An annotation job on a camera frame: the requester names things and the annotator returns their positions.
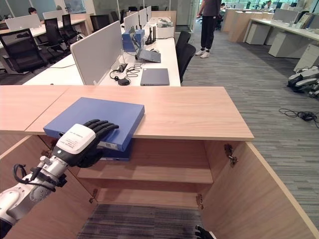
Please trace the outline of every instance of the robotic arm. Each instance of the robotic arm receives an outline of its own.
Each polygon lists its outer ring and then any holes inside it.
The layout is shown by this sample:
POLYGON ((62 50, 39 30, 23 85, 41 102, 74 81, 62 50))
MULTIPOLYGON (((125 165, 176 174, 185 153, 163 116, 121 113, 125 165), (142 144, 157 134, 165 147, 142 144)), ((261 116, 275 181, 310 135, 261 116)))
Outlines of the robotic arm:
POLYGON ((16 164, 13 175, 18 184, 0 193, 0 239, 37 203, 55 192, 55 187, 64 186, 67 167, 87 168, 99 161, 103 151, 96 149, 98 143, 116 128, 119 126, 98 119, 75 124, 58 140, 52 156, 40 157, 30 174, 26 174, 25 165, 16 164), (17 176, 18 169, 22 178, 17 176))

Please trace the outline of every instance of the blue box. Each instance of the blue box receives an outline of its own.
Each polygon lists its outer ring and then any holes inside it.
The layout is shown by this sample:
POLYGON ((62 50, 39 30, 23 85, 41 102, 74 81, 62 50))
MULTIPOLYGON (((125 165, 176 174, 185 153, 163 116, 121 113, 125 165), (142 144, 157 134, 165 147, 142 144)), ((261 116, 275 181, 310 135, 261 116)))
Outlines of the blue box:
POLYGON ((127 146, 124 152, 98 146, 98 148, 104 148, 103 156, 100 160, 128 162, 131 158, 132 144, 133 144, 132 141, 133 139, 131 140, 131 142, 129 143, 129 145, 127 146))
POLYGON ((99 145, 123 152, 144 112, 144 105, 80 98, 43 129, 48 136, 59 138, 60 133, 67 132, 75 123, 84 124, 93 119, 107 120, 117 124, 119 128, 102 139, 99 145))
MULTIPOLYGON (((135 31, 135 39, 137 40, 137 42, 139 43, 141 47, 144 46, 144 35, 145 35, 145 31, 143 29, 135 31)), ((124 51, 135 52, 135 47, 133 45, 132 39, 128 31, 122 34, 122 42, 123 42, 124 51)))

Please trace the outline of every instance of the cabinet door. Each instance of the cabinet door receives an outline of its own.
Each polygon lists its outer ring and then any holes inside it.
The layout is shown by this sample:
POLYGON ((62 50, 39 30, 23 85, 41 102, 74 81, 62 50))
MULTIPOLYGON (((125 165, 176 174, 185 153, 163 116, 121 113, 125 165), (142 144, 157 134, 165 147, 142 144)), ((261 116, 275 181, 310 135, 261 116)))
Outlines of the cabinet door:
MULTIPOLYGON (((29 173, 31 167, 38 165, 43 150, 48 147, 38 136, 26 136, 1 155, 0 191, 17 184, 12 175, 14 164, 26 164, 29 173)), ((96 202, 90 204, 91 195, 69 171, 65 174, 68 182, 64 187, 57 187, 55 193, 37 204, 12 227, 6 239, 25 238, 26 235, 37 239, 76 238, 96 202)))
POLYGON ((203 199, 204 227, 218 239, 315 239, 319 232, 251 142, 240 143, 203 199))

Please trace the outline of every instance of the white sneaker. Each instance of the white sneaker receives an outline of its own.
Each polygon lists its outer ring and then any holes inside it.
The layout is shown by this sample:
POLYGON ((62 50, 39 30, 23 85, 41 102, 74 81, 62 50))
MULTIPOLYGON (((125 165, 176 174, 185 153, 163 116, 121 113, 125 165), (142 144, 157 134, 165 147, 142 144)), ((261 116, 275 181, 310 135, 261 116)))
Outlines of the white sneaker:
POLYGON ((207 51, 205 51, 201 56, 200 56, 200 58, 207 58, 207 57, 209 57, 209 52, 207 52, 207 51))
POLYGON ((202 54, 204 54, 204 52, 205 52, 205 50, 199 50, 199 51, 197 51, 196 53, 195 53, 195 55, 196 56, 200 56, 200 55, 202 55, 202 54))

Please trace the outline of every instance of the black pants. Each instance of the black pants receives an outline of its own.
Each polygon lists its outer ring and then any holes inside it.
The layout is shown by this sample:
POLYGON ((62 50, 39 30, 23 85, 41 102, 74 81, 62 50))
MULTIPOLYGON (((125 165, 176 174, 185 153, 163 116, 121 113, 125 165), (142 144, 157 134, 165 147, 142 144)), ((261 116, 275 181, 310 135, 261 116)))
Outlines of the black pants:
POLYGON ((214 31, 217 23, 215 16, 203 16, 203 23, 201 26, 201 48, 210 49, 214 40, 214 31))

